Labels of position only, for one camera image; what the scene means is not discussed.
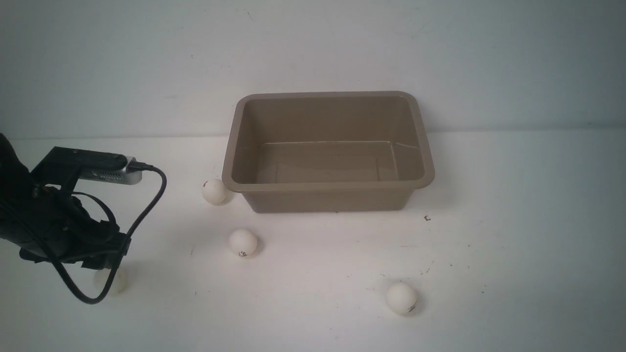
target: ping pong ball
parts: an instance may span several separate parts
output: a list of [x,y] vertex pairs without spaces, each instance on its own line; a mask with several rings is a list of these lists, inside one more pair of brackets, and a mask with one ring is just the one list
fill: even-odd
[[406,315],[415,309],[418,292],[404,282],[397,282],[387,290],[387,305],[397,314]]
[[247,229],[233,231],[228,239],[230,249],[240,257],[247,257],[254,253],[258,242],[257,236]]
[[212,179],[202,185],[202,197],[213,205],[220,205],[227,195],[228,190],[222,180]]

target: white table surface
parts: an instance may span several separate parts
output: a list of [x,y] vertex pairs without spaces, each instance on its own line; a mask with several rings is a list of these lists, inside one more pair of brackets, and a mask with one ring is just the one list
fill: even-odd
[[[96,306],[0,242],[0,348],[623,351],[626,130],[429,141],[437,176],[404,210],[340,214],[256,214],[240,195],[206,203],[200,187],[221,176],[227,137],[13,141],[29,168],[59,145],[135,156],[170,183],[123,261],[130,287]],[[77,190],[127,229],[158,184],[144,173],[136,186]],[[262,239],[257,256],[229,251],[238,227]],[[95,294],[91,271],[69,272]],[[415,316],[384,303],[399,280],[421,294]]]

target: beige plastic tub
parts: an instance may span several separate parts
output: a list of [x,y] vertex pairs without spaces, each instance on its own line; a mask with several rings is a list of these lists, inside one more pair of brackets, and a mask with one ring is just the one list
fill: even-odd
[[418,103],[400,91],[246,96],[222,175],[259,213],[399,210],[433,178]]

